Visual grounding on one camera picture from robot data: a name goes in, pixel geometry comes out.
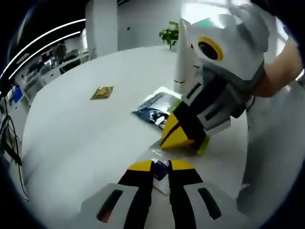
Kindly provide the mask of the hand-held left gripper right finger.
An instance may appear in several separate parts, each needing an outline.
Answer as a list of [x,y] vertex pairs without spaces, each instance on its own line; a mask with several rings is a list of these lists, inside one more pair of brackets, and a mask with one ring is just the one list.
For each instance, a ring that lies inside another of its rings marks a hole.
[[212,183],[204,182],[194,166],[169,161],[170,204],[176,229],[236,229],[234,200]]

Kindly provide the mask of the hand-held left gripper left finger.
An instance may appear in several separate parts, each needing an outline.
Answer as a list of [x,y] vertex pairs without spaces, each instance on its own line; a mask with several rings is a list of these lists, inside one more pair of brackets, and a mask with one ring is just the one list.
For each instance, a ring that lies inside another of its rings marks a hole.
[[82,229],[143,229],[152,201],[152,161],[128,167],[118,183],[109,183],[81,205]]

